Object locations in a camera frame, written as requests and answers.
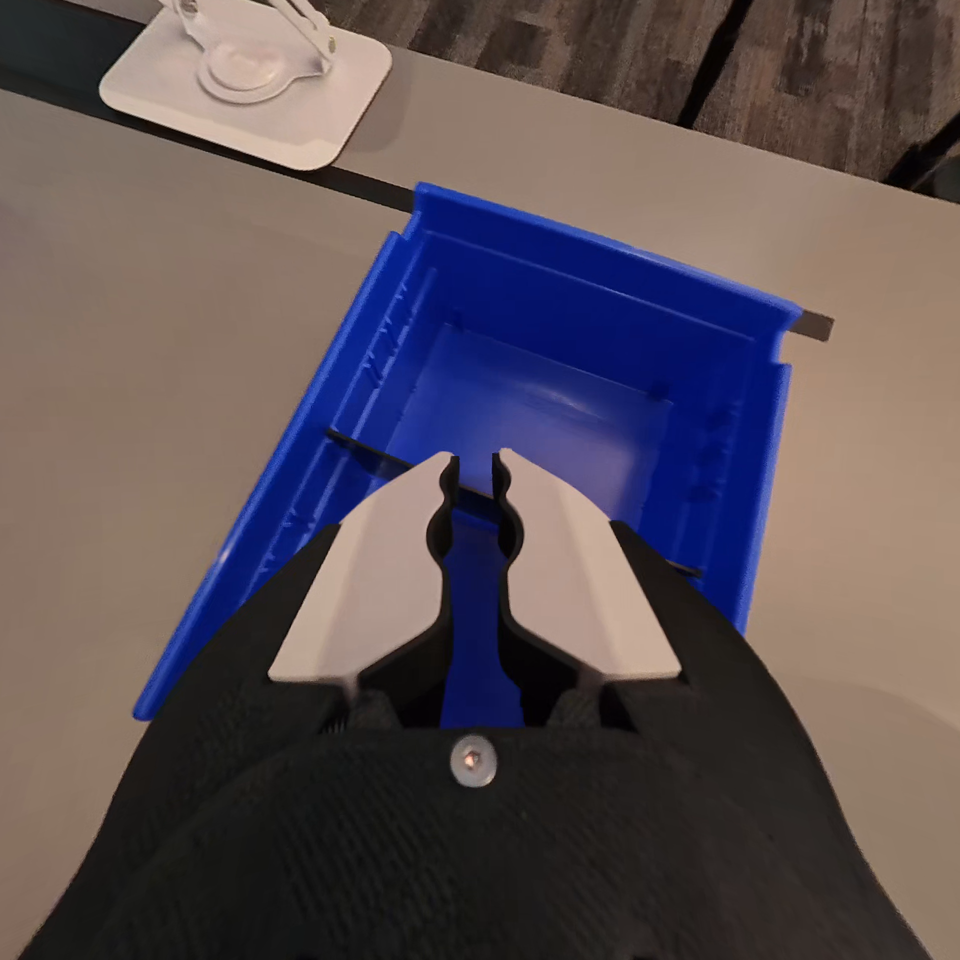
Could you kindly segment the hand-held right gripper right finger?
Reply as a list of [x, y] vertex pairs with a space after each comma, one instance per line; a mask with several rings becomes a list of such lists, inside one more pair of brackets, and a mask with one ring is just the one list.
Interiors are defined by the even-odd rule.
[[675, 681], [682, 666], [618, 538], [575, 486], [515, 450], [491, 462], [505, 564], [499, 662], [525, 724], [547, 724], [570, 690]]

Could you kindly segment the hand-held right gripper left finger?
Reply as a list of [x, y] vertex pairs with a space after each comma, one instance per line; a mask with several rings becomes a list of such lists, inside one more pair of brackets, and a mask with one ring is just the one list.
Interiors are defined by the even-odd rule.
[[379, 486], [339, 523], [268, 671], [347, 702], [384, 694], [402, 724], [439, 724], [453, 654], [446, 558], [460, 460], [440, 451]]

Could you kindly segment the blue plastic bin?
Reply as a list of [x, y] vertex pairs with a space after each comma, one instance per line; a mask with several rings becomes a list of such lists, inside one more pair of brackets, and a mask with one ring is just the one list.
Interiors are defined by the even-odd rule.
[[750, 613], [805, 310], [612, 239], [431, 184], [362, 282], [139, 695], [186, 666], [374, 490], [332, 427], [491, 491], [510, 448], [626, 522], [739, 631]]

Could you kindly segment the white document stand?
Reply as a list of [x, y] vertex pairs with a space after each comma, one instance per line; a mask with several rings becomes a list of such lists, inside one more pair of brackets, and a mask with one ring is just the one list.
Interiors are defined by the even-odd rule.
[[295, 172], [340, 155], [392, 67], [306, 1], [162, 2], [99, 84], [122, 114]]

